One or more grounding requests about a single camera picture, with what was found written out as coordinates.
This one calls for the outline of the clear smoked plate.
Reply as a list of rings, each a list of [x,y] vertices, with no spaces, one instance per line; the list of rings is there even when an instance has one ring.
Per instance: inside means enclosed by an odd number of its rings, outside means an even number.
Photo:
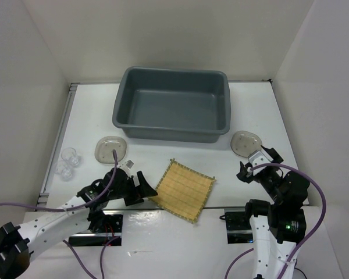
[[[117,162],[122,161],[126,155],[127,142],[121,137],[103,137],[96,144],[95,159],[103,164],[114,164],[113,151],[116,151]]]
[[[232,151],[243,158],[248,158],[255,151],[261,151],[262,140],[254,133],[238,131],[233,134],[230,147]]]

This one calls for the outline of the woven bamboo mat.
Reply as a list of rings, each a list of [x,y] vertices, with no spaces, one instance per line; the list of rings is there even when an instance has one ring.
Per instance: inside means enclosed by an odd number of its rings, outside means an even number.
[[[155,190],[151,202],[187,222],[194,224],[208,201],[215,177],[206,176],[171,159]]]

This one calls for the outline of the clear glass cup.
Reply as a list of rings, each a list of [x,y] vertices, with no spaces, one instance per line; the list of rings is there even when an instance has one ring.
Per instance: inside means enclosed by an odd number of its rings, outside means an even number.
[[[81,163],[81,157],[74,148],[66,148],[61,152],[61,158],[72,167],[77,167]]]
[[[54,172],[63,181],[69,181],[73,178],[73,168],[64,160],[55,163]]]

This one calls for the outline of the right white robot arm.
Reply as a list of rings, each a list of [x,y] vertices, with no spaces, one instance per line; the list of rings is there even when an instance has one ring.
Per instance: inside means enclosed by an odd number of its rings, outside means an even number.
[[[297,255],[294,248],[305,237],[307,224],[302,209],[308,196],[309,181],[290,171],[283,174],[277,164],[282,157],[262,147],[240,165],[237,178],[257,182],[272,202],[252,199],[245,205],[244,224],[252,229],[254,244],[253,278],[292,278]]]

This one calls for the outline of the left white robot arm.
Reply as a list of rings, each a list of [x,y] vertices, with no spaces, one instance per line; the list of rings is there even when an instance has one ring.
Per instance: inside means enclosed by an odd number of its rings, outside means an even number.
[[[142,172],[137,172],[137,178],[135,185],[124,170],[112,169],[57,209],[27,223],[2,225],[0,278],[18,278],[39,255],[74,234],[101,230],[106,219],[103,209],[109,201],[123,199],[130,206],[157,196]]]

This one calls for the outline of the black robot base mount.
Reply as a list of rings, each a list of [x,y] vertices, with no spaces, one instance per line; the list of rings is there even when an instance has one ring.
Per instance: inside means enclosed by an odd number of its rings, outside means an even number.
[[[104,246],[105,244],[121,246],[122,228],[122,214],[107,214],[98,228],[72,235],[68,243],[73,247]]]

